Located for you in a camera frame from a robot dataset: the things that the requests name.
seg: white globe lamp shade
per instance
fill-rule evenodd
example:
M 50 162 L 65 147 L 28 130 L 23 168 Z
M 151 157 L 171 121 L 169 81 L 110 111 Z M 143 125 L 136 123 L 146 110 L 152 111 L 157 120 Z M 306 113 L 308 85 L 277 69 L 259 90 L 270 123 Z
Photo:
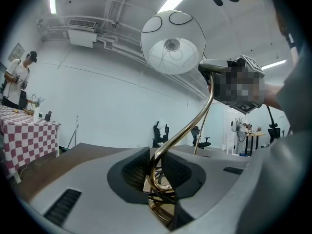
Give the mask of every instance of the white globe lamp shade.
M 155 70 L 177 75 L 190 71 L 202 60 L 206 39 L 198 22 L 176 10 L 150 18 L 141 32 L 144 58 Z

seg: curved gold rod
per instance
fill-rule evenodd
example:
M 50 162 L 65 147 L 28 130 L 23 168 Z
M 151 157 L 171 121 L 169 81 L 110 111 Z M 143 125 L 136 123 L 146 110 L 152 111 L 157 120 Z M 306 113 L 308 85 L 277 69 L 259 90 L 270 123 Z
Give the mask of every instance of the curved gold rod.
M 196 151 L 197 151 L 197 147 L 198 147 L 198 143 L 199 143 L 199 139 L 200 139 L 200 136 L 201 136 L 201 131 L 203 130 L 203 126 L 205 124 L 205 120 L 206 120 L 206 117 L 207 117 L 207 114 L 209 112 L 209 109 L 207 110 L 205 116 L 204 116 L 204 119 L 203 119 L 203 123 L 201 124 L 201 128 L 200 128 L 200 131 L 199 131 L 199 134 L 198 134 L 198 138 L 196 140 L 196 145 L 195 145 L 195 149 L 194 149 L 194 155 L 196 155 Z
M 175 144 L 177 144 L 190 130 L 196 126 L 196 124 L 203 118 L 205 113 L 209 110 L 209 107 L 214 99 L 214 92 L 215 92 L 215 79 L 212 72 L 209 72 L 210 76 L 210 85 L 211 85 L 211 91 L 210 96 L 208 98 L 208 101 L 204 108 L 199 112 L 199 114 L 189 123 L 187 124 L 180 132 L 178 132 L 173 138 L 168 140 L 166 143 L 164 143 L 158 150 L 155 152 L 154 156 L 152 157 L 150 161 L 150 175 L 147 177 L 148 182 L 150 183 L 151 187 L 157 191 L 165 192 L 172 190 L 172 187 L 170 185 L 160 185 L 156 182 L 155 179 L 155 168 L 158 162 L 160 161 L 161 157 Z

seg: checkered tablecloth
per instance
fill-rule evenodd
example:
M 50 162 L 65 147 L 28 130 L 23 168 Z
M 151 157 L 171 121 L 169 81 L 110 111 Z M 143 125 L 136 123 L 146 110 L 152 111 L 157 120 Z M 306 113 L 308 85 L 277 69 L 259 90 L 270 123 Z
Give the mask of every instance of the checkered tablecloth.
M 0 106 L 0 123 L 4 139 L 4 156 L 10 174 L 22 165 L 58 150 L 59 123 L 39 119 L 23 110 Z

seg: white t-shirt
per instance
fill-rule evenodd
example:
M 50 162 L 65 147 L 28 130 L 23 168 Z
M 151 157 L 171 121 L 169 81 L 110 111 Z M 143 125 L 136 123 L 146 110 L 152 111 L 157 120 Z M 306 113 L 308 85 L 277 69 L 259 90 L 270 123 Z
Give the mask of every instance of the white t-shirt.
M 247 128 L 243 125 L 243 123 L 247 124 L 247 119 L 246 119 L 246 115 L 244 114 L 240 114 L 238 116 L 238 123 L 239 123 L 239 131 L 240 132 L 247 132 Z
M 10 67 L 6 71 L 12 76 L 18 74 L 19 79 L 22 81 L 28 81 L 29 69 L 23 66 L 22 61 L 19 64 L 19 61 L 19 59 L 13 60 Z M 20 102 L 21 85 L 23 83 L 22 81 L 18 84 L 8 82 L 3 91 L 3 96 L 7 97 L 9 101 L 16 105 L 18 105 Z

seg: black slot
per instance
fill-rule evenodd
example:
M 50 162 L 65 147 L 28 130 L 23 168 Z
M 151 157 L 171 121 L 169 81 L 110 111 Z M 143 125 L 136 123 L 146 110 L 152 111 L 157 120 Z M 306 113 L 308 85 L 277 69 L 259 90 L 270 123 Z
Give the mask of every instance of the black slot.
M 228 172 L 228 173 L 241 175 L 244 169 L 240 169 L 240 168 L 236 168 L 236 167 L 232 167 L 232 166 L 227 166 L 223 170 Z
M 44 214 L 44 217 L 49 219 L 52 223 L 62 226 L 74 205 L 77 203 L 80 195 L 81 192 L 79 191 L 67 189 Z

